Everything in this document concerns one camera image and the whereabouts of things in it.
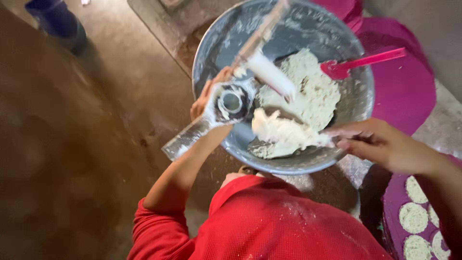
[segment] gray bowl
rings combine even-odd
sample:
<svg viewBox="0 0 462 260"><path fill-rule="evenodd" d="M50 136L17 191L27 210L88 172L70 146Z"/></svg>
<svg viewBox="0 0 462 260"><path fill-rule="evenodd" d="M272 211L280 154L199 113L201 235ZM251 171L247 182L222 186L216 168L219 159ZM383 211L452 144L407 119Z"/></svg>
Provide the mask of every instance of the gray bowl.
<svg viewBox="0 0 462 260"><path fill-rule="evenodd" d="M231 65L236 54L258 28L275 0L249 0L223 13L203 37L193 65L193 91L197 98L205 82L223 67ZM364 49L356 36L336 16L308 1L294 1L291 11L275 28L272 39L263 47L270 60L310 48L319 62L359 58ZM329 124L367 119L374 105L374 80L370 67L351 71L351 77L339 81L340 102ZM296 175L325 169L345 156L335 148L308 147L299 155L265 160L247 151L255 135L251 119L236 124L222 142L223 148L242 163L267 173Z"/></svg>

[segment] corn dough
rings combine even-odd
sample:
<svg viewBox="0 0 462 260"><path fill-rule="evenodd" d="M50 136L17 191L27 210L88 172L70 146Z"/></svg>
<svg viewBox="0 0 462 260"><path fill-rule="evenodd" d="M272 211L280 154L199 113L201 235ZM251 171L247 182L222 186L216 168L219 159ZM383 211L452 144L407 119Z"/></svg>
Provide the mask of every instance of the corn dough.
<svg viewBox="0 0 462 260"><path fill-rule="evenodd" d="M406 192L409 198L415 203L422 204L428 202L427 196L425 196L424 191L414 176L410 176L406 180Z"/></svg>
<svg viewBox="0 0 462 260"><path fill-rule="evenodd" d="M400 208L400 224L407 232L418 234L428 225L427 211L419 204L409 202Z"/></svg>
<svg viewBox="0 0 462 260"><path fill-rule="evenodd" d="M280 69L295 84L295 99L288 104L269 86L263 86L256 97L261 107L281 108L298 117L304 124L274 115L265 118L262 110L255 110L252 130L258 139L271 144L251 152L264 159L291 155L297 149L304 150L309 145L328 143L327 137L320 136L318 132L328 125L340 100L338 84L322 72L316 56L309 49L302 49L289 56L282 62ZM303 136L301 140L295 140L295 133Z"/></svg>
<svg viewBox="0 0 462 260"><path fill-rule="evenodd" d="M406 260L430 260L432 247L421 236L410 235L404 241L404 257Z"/></svg>
<svg viewBox="0 0 462 260"><path fill-rule="evenodd" d="M441 231L438 231L438 233L434 235L432 241L433 252L438 260L448 260L451 255L451 250L444 250L441 247L441 242L443 242L443 235Z"/></svg>
<svg viewBox="0 0 462 260"><path fill-rule="evenodd" d="M430 219L430 222L435 225L435 227L439 228L439 217L436 215L435 210L433 209L432 205L428 205L428 218Z"/></svg>
<svg viewBox="0 0 462 260"><path fill-rule="evenodd" d="M269 159L293 154L307 146L326 146L331 142L328 135L319 134L310 126L298 124L294 120L278 118L279 110L266 116L262 108L257 108L252 120L252 130L262 141L271 143L253 150L259 157Z"/></svg>

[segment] wall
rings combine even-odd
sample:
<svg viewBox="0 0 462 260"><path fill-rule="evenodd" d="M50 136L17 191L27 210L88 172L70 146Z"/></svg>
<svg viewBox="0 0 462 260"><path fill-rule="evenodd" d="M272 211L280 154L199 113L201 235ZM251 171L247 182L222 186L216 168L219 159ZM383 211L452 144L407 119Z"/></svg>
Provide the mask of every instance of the wall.
<svg viewBox="0 0 462 260"><path fill-rule="evenodd" d="M462 101L462 1L364 0L364 8L406 25L420 40L435 76Z"/></svg>

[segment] white plastic cylinder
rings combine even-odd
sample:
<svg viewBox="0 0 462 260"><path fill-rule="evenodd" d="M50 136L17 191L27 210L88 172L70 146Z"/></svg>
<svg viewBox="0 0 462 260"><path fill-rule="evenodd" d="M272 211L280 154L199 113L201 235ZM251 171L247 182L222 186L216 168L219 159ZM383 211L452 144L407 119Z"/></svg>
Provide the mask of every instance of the white plastic cylinder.
<svg viewBox="0 0 462 260"><path fill-rule="evenodd" d="M261 51L255 52L247 60L246 65L257 77L262 79L279 95L285 97L286 100L295 98L295 85Z"/></svg>

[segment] red shirt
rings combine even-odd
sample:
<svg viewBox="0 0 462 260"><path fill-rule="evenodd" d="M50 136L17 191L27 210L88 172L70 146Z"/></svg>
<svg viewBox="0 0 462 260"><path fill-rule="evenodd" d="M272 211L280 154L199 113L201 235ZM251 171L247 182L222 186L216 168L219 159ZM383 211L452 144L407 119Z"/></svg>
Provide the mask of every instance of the red shirt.
<svg viewBox="0 0 462 260"><path fill-rule="evenodd" d="M315 203L278 178L248 175L220 189L190 239L183 212L135 213L130 260L382 259L370 232L347 213Z"/></svg>

